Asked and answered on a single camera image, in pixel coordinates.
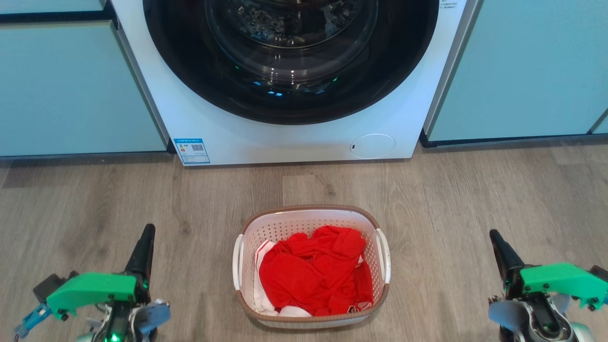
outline black round door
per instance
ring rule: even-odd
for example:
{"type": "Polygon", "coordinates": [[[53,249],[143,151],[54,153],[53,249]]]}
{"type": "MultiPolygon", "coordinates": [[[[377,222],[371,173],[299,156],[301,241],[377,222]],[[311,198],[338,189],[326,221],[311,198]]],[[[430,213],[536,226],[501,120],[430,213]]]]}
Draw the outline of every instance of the black round door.
{"type": "Polygon", "coordinates": [[[438,0],[143,0],[150,35],[195,93],[271,124],[335,120],[411,73],[438,0]]]}

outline laundry basket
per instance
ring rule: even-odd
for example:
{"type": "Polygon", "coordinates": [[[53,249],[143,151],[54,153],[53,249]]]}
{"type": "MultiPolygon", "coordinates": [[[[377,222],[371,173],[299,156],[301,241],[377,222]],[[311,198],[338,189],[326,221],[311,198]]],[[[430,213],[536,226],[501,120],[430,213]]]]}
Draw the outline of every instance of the laundry basket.
{"type": "Polygon", "coordinates": [[[232,254],[232,278],[243,309],[265,326],[282,329],[321,329],[363,321],[376,311],[389,292],[390,253],[386,237],[376,220],[351,206],[294,206],[264,211],[253,216],[237,237],[232,254]],[[374,304],[366,311],[320,317],[277,317],[256,312],[254,307],[254,254],[265,240],[286,240],[298,232],[311,234],[325,226],[357,229],[367,241],[365,261],[371,271],[374,304]]]}

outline washing machine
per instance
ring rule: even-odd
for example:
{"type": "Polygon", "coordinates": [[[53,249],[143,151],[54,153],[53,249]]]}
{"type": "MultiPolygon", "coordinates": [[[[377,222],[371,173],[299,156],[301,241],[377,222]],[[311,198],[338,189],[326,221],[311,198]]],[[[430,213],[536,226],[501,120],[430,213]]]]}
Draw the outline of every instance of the washing machine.
{"type": "Polygon", "coordinates": [[[466,0],[119,0],[185,166],[410,158],[466,0]]]}

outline green bracket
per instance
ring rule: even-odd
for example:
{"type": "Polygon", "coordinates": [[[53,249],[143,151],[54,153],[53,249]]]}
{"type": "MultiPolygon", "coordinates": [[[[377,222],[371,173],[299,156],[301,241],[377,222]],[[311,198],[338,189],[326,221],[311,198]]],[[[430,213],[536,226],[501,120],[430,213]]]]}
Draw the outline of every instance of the green bracket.
{"type": "Polygon", "coordinates": [[[598,310],[608,295],[608,282],[570,263],[524,268],[519,274],[523,293],[564,293],[578,297],[581,308],[589,305],[598,310]]]}
{"type": "Polygon", "coordinates": [[[76,309],[86,305],[133,300],[137,279],[134,276],[107,273],[83,273],[73,277],[47,298],[56,318],[65,313],[76,316],[76,309]]]}

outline wooden floor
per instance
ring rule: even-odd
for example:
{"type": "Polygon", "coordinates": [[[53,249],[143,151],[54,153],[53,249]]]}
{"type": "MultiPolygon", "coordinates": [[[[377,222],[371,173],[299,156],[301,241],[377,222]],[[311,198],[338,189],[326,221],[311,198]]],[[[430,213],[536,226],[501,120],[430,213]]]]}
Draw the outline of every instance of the wooden floor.
{"type": "MultiPolygon", "coordinates": [[[[51,273],[120,271],[146,223],[157,227],[151,291],[172,304],[160,342],[498,341],[487,297],[500,293],[488,231],[529,263],[608,267],[608,145],[417,150],[410,161],[184,169],[172,157],[0,164],[0,340],[36,306],[51,273]],[[258,211],[351,204],[376,217],[393,276],[379,312],[311,333],[249,321],[232,287],[242,224],[258,211]]],[[[608,309],[570,309],[608,340],[608,309]]],[[[27,341],[74,341],[83,310],[27,341]]]]}

